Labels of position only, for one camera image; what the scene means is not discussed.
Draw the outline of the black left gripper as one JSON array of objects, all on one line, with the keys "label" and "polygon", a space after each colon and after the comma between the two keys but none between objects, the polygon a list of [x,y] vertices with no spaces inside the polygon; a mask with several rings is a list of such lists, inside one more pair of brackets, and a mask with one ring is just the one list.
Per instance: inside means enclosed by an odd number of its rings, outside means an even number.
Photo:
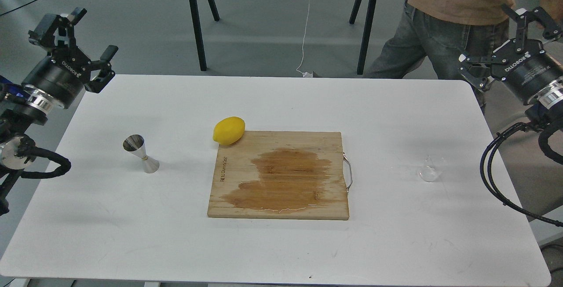
[{"label": "black left gripper", "polygon": [[82,90],[98,94],[115,76],[111,59],[119,50],[116,45],[109,45],[98,61],[90,60],[76,45],[74,26],[86,13],[85,8],[68,15],[48,13],[28,31],[30,44],[48,51],[22,83],[29,107],[67,109]]}]

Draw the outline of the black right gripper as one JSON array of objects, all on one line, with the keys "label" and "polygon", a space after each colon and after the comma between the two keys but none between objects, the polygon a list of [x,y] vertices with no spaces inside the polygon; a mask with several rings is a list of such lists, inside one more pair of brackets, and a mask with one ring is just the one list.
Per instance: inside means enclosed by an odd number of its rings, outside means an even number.
[{"label": "black right gripper", "polygon": [[[561,26],[542,7],[515,11],[503,4],[501,8],[516,23],[515,38],[495,49],[493,55],[460,54],[458,73],[479,91],[488,91],[494,77],[503,82],[523,105],[561,104],[562,64],[545,51],[541,41],[527,41],[528,26],[533,22],[543,27],[542,36],[546,41],[559,40]],[[526,45],[522,51],[517,51],[514,43]]]}]

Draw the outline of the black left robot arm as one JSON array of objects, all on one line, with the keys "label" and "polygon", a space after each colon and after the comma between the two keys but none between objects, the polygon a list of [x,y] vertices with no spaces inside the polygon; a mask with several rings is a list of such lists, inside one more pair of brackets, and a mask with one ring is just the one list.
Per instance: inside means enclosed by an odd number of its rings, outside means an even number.
[{"label": "black left robot arm", "polygon": [[29,42],[46,51],[22,84],[1,84],[1,214],[9,212],[7,195],[20,178],[48,179],[66,174],[71,162],[40,148],[26,134],[32,124],[44,125],[54,108],[68,109],[82,91],[100,93],[115,76],[111,59],[118,51],[109,45],[93,61],[76,44],[74,27],[87,10],[68,15],[48,13]]}]

